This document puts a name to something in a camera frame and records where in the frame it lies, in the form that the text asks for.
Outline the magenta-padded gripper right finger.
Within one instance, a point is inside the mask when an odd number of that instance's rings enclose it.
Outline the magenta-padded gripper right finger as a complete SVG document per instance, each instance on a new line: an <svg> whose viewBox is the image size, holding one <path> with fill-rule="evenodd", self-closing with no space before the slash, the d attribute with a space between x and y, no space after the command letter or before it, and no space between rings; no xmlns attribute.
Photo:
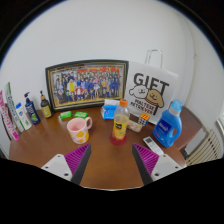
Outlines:
<svg viewBox="0 0 224 224"><path fill-rule="evenodd" d="M132 144L132 154L144 185L182 169L182 167L167 154L158 155L136 143Z"/></svg>

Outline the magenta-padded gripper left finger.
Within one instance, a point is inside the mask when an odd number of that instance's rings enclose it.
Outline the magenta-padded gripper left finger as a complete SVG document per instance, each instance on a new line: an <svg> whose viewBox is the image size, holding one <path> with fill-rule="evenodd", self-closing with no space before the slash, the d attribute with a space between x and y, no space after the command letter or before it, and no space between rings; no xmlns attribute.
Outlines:
<svg viewBox="0 0 224 224"><path fill-rule="evenodd" d="M42 169L79 185L90 155L91 144L88 143L66 155L56 154Z"/></svg>

